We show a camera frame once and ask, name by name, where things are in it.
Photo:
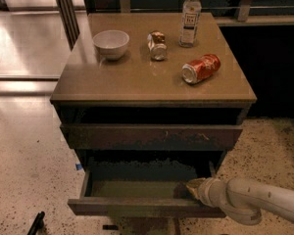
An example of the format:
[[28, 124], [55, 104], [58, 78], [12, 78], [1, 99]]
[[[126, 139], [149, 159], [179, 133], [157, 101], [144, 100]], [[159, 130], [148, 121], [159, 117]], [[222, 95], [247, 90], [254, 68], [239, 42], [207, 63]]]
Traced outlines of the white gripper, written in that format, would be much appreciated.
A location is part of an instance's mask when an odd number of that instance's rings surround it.
[[222, 208], [225, 197], [225, 183], [217, 178], [196, 178], [186, 183], [187, 190], [204, 205]]

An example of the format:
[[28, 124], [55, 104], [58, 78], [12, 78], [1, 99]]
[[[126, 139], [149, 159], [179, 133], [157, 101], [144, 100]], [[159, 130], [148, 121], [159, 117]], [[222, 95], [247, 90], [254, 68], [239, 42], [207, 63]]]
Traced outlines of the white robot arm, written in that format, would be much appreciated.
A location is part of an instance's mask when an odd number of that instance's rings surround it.
[[228, 217], [244, 225], [261, 222], [261, 210], [294, 223], [294, 191], [267, 185], [252, 179], [197, 178], [186, 183], [196, 200], [211, 208], [220, 208]]

